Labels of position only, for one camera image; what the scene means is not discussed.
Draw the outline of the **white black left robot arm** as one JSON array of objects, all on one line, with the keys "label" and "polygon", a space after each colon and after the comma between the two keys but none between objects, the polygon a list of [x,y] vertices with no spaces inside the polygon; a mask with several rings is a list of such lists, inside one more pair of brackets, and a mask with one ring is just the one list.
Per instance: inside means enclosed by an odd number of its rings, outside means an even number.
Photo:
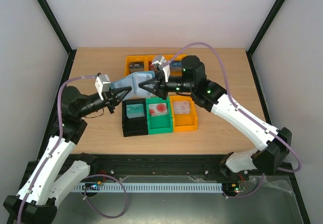
[{"label": "white black left robot arm", "polygon": [[59,175],[87,127],[83,117],[103,108],[113,113],[131,90],[126,86],[83,95],[74,86],[59,89],[58,119],[47,148],[24,186],[4,201],[4,208],[18,223],[52,223],[64,198],[79,182],[97,171],[97,157],[81,153],[69,169]]}]

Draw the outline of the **blue leather card holder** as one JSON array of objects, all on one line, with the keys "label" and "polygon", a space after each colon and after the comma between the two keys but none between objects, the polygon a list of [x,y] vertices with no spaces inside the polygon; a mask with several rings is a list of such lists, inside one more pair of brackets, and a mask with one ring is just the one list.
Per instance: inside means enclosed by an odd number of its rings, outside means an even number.
[{"label": "blue leather card holder", "polygon": [[129,98],[139,97],[139,98],[151,98],[153,94],[149,91],[141,89],[138,84],[144,81],[153,79],[155,77],[154,71],[141,71],[132,73],[123,79],[117,80],[111,83],[111,89],[117,89],[122,87],[131,86],[132,90],[124,97],[123,100]]}]

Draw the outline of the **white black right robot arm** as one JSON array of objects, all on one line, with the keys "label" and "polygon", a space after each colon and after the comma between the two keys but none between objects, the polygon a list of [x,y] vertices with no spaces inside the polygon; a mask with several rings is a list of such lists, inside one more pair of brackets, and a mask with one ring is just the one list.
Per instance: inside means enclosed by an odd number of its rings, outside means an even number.
[{"label": "white black right robot arm", "polygon": [[229,122],[244,134],[255,146],[244,152],[230,152],[221,162],[221,176],[227,180],[237,173],[247,170],[259,170],[272,175],[289,154],[292,133],[283,127],[278,129],[259,119],[232,97],[227,89],[207,79],[205,65],[195,55],[181,59],[181,76],[172,76],[170,69],[163,69],[165,58],[161,55],[154,59],[157,75],[138,86],[166,99],[168,93],[189,93],[193,102]]}]

